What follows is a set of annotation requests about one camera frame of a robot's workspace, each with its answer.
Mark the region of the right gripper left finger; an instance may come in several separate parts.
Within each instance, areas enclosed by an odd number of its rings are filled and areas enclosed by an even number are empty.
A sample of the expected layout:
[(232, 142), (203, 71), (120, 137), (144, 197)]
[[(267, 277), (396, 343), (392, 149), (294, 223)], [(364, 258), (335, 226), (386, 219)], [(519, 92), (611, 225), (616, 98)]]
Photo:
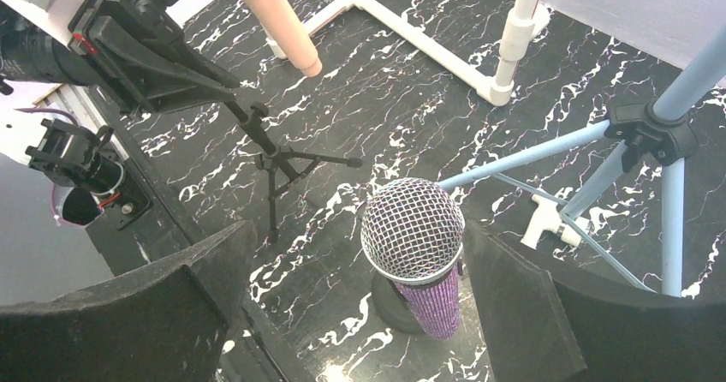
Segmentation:
[(257, 237), (240, 221), (100, 284), (3, 307), (2, 380), (211, 380), (241, 320)]

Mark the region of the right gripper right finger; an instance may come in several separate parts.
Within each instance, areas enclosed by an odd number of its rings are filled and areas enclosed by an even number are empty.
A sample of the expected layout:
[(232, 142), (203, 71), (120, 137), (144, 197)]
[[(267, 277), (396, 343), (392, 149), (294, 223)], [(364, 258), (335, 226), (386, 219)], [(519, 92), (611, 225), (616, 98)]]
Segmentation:
[(474, 220), (464, 254), (498, 381), (722, 381), (725, 304), (621, 284)]

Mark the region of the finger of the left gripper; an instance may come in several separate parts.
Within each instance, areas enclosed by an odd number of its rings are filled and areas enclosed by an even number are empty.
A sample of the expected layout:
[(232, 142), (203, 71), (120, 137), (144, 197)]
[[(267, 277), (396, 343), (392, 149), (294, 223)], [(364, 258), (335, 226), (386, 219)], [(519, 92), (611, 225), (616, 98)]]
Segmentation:
[(104, 15), (89, 24), (89, 54), (104, 71), (104, 89), (122, 104), (233, 103), (239, 81), (183, 37), (165, 44), (155, 33), (125, 28)]

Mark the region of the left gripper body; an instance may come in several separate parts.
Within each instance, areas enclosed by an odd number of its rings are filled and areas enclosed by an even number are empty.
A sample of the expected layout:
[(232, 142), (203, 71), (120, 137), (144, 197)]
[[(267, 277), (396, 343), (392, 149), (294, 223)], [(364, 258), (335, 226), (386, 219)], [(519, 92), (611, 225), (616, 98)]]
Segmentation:
[(162, 113), (170, 110), (170, 89), (152, 64), (169, 55), (169, 22), (160, 0), (84, 0), (68, 24), (69, 47), (121, 113)]

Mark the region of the pink microphone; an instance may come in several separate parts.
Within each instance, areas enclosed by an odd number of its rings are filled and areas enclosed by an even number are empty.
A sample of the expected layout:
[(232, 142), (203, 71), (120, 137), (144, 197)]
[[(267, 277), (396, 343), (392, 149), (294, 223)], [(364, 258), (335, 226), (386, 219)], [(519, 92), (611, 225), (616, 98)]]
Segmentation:
[(318, 51), (288, 0), (243, 0), (285, 57), (305, 76), (322, 71)]

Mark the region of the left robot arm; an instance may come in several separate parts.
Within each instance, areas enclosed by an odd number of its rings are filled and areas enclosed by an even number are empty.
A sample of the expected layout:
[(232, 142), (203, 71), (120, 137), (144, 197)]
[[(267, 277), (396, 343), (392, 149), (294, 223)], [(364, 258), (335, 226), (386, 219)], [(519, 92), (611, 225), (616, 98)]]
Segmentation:
[[(96, 87), (123, 116), (235, 105), (237, 81), (186, 42), (168, 15), (179, 0), (1, 0), (1, 93), (16, 81)], [(139, 180), (91, 130), (60, 108), (1, 115), (1, 152), (55, 185), (91, 197), (119, 230), (151, 206)]]

